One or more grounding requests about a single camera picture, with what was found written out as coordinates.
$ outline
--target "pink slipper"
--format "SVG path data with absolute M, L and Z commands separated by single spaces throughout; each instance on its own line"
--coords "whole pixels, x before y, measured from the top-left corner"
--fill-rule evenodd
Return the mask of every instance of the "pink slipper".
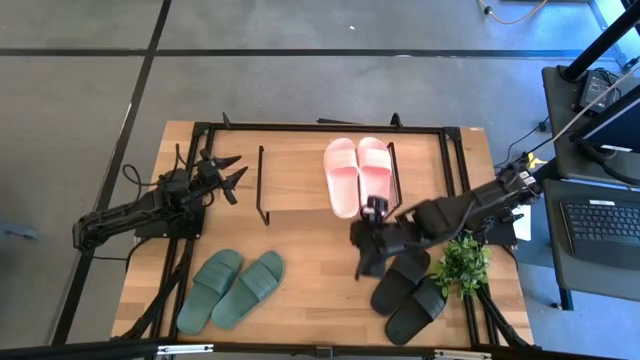
M 367 204 L 369 196 L 389 200 L 391 186 L 391 155 L 385 144 L 366 137 L 358 144 L 358 164 L 360 166 L 360 202 Z
M 324 172 L 329 185 L 331 208 L 337 217 L 347 219 L 360 209 L 358 202 L 358 162 L 353 142 L 336 139 L 324 152 Z

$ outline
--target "potted plant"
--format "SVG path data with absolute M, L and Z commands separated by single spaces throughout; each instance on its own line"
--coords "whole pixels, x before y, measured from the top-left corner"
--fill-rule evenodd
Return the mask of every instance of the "potted plant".
M 437 264 L 435 281 L 444 297 L 454 287 L 459 287 L 460 299 L 464 295 L 475 296 L 480 284 L 489 282 L 489 249 L 482 248 L 470 233 L 460 240 L 450 240 L 444 257 Z

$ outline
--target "white cable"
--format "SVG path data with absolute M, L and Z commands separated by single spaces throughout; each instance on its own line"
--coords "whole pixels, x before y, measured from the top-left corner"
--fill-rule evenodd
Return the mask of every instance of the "white cable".
M 636 70 L 640 69 L 640 65 L 636 65 L 633 69 L 631 69 L 631 71 L 629 71 L 625 76 L 621 77 L 620 79 L 616 80 L 615 83 L 613 83 L 613 85 L 609 86 L 607 88 L 607 90 L 605 90 L 602 94 L 600 94 L 600 96 L 598 96 L 597 98 L 595 98 L 595 100 L 593 100 L 589 105 L 587 105 L 584 109 L 582 109 L 582 111 L 580 111 L 573 119 L 571 119 L 571 121 L 569 121 L 569 123 L 567 125 L 565 125 L 565 127 L 562 128 L 562 130 L 558 131 L 558 133 L 556 134 L 556 136 L 554 136 L 553 138 L 551 138 L 551 141 L 549 141 L 548 143 L 544 144 L 543 146 L 541 146 L 538 151 L 542 150 L 545 148 L 545 146 L 549 146 L 550 144 L 553 144 L 554 142 L 556 142 L 560 136 L 562 136 L 565 132 L 567 132 L 567 130 L 571 127 L 571 125 L 573 125 L 573 123 L 575 123 L 576 121 L 578 121 L 578 119 L 580 119 L 580 117 L 587 112 L 587 110 L 589 110 L 591 107 L 593 107 L 593 105 L 597 104 L 598 101 L 600 101 L 600 99 L 602 99 L 603 97 L 607 96 L 608 93 L 610 93 L 611 91 L 613 91 L 614 89 L 616 89 L 618 87 L 618 85 L 620 85 L 623 81 L 625 81 L 628 77 L 630 77 L 631 75 L 633 75 L 634 72 L 636 72 Z
M 529 17 L 531 17 L 533 14 L 537 13 L 538 10 L 542 9 L 542 7 L 548 2 L 549 0 L 543 0 L 538 6 L 535 7 L 535 9 L 531 10 L 530 13 L 528 13 L 527 15 L 521 17 L 518 20 L 514 20 L 514 21 L 505 21 L 502 20 L 501 18 L 499 18 L 496 14 L 493 13 L 493 10 L 491 10 L 490 6 L 487 6 L 487 4 L 484 3 L 484 1 L 482 0 L 478 0 L 478 2 L 480 3 L 480 5 L 482 5 L 482 10 L 486 11 L 487 8 L 489 8 L 488 12 L 485 12 L 485 14 L 489 14 L 491 15 L 491 17 L 493 17 L 497 22 L 503 24 L 503 25 L 513 25 L 513 24 L 517 24 L 522 20 L 525 20 Z

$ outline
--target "green slipper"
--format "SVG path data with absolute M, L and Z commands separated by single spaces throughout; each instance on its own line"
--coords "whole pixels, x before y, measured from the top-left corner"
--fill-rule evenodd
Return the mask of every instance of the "green slipper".
M 284 262 L 268 251 L 238 276 L 229 292 L 211 312 L 211 320 L 221 329 L 233 329 L 251 310 L 282 282 Z
M 229 290 L 242 266 L 242 255 L 220 250 L 193 277 L 193 288 L 178 315 L 178 329 L 197 334 L 204 328 L 213 307 Z

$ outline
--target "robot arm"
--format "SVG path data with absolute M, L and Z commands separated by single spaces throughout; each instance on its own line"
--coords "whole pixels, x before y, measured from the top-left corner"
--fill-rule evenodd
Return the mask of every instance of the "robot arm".
M 351 225 L 351 242 L 360 249 L 356 279 L 362 275 L 381 277 L 384 260 L 411 248 L 429 248 L 462 231 L 483 233 L 494 216 L 505 208 L 530 204 L 542 193 L 526 169 L 527 162 L 509 164 L 496 179 L 460 196 L 423 201 L 385 223 L 386 203 L 369 198 L 362 220 Z
M 196 175 L 189 178 L 185 169 L 176 169 L 160 177 L 158 186 L 140 199 L 104 211 L 95 211 L 81 217 L 73 225 L 73 246 L 80 251 L 90 251 L 104 244 L 111 236 L 140 228 L 158 221 L 168 224 L 190 224 L 204 205 L 206 194 L 222 188 L 231 204 L 237 201 L 232 190 L 247 167 L 224 178 L 220 170 L 240 159 L 211 157 L 205 150 L 202 160 L 195 164 Z

